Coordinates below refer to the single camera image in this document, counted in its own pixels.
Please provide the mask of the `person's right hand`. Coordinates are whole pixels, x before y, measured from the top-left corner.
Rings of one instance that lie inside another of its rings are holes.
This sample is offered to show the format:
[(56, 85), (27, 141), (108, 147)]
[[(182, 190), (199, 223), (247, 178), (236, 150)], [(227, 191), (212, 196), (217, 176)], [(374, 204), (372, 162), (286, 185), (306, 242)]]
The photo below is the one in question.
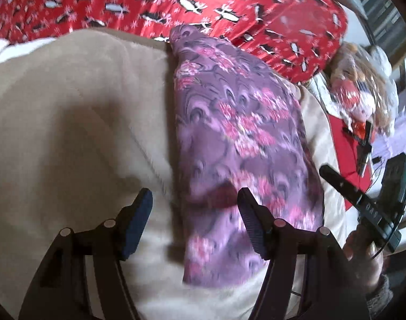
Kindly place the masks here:
[(342, 247), (348, 261), (352, 264), (358, 282), (366, 295), (373, 293), (380, 284), (383, 271), (383, 254), (372, 241), (369, 231), (358, 224), (347, 237)]

